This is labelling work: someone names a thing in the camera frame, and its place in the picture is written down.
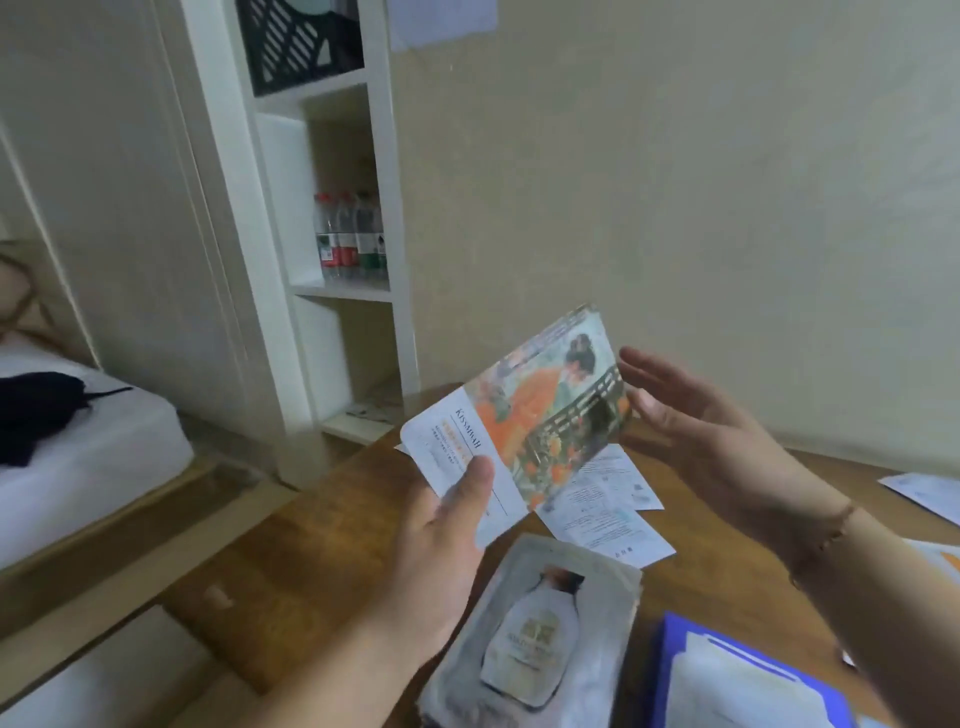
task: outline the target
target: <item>wooden desk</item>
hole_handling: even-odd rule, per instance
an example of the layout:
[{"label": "wooden desk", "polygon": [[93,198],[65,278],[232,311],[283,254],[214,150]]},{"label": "wooden desk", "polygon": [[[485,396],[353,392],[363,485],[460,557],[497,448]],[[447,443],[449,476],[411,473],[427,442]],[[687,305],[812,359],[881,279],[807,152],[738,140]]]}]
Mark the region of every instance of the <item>wooden desk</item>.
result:
[{"label": "wooden desk", "polygon": [[[370,597],[384,574],[408,491],[419,472],[393,450],[396,432],[334,471],[316,492],[286,505],[189,573],[162,597],[166,608],[258,691],[313,654]],[[664,610],[724,632],[843,691],[855,709],[893,721],[869,685],[840,661],[836,640],[780,563],[721,522],[662,463],[632,453],[663,501],[645,512],[677,554],[646,570],[624,663],[614,725],[638,725],[648,645]],[[960,545],[960,529],[876,483],[889,474],[800,455],[901,536]],[[488,549],[470,608],[529,516]],[[414,701],[436,661],[417,675],[391,725],[418,725]]]}]

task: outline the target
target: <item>black storage crate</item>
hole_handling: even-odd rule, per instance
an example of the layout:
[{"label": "black storage crate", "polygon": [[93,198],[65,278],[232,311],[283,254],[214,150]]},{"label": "black storage crate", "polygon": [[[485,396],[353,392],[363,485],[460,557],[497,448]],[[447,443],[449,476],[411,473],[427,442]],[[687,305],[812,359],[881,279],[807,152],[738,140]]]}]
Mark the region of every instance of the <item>black storage crate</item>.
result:
[{"label": "black storage crate", "polygon": [[253,95],[363,68],[360,23],[307,14],[284,0],[236,0]]}]

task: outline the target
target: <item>white packaging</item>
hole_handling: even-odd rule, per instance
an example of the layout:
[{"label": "white packaging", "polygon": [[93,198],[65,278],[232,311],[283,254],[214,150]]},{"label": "white packaging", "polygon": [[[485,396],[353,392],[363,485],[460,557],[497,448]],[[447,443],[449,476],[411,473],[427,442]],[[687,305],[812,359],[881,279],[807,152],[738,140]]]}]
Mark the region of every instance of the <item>white packaging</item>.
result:
[{"label": "white packaging", "polygon": [[420,695],[442,728],[608,725],[640,571],[520,536]]}]

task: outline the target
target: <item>right hand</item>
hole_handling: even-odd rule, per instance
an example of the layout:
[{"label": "right hand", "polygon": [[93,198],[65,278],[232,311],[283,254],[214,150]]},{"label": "right hand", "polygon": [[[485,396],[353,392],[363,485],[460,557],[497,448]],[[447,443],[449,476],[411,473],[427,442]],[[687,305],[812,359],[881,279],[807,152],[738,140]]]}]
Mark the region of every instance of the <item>right hand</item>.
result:
[{"label": "right hand", "polygon": [[[713,511],[791,568],[849,502],[713,385],[632,347],[620,374],[634,410],[669,441],[668,463]],[[625,435],[623,444],[640,443]]]},{"label": "right hand", "polygon": [[493,472],[491,459],[477,455],[443,501],[422,482],[400,524],[393,569],[371,613],[413,669],[443,649],[467,609],[483,557],[476,530]]}]

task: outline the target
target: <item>wrist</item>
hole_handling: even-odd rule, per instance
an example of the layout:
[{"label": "wrist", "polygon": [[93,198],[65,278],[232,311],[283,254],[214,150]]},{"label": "wrist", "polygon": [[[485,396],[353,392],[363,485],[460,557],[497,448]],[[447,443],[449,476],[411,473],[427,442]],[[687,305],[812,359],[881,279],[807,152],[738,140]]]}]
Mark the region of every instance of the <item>wrist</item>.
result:
[{"label": "wrist", "polygon": [[793,494],[769,518],[767,534],[768,547],[790,571],[831,536],[837,517],[850,505],[848,497],[812,473]]},{"label": "wrist", "polygon": [[385,598],[379,598],[360,617],[359,623],[375,641],[384,660],[405,682],[416,674],[433,655],[423,655],[417,640],[396,616],[396,610]]}]

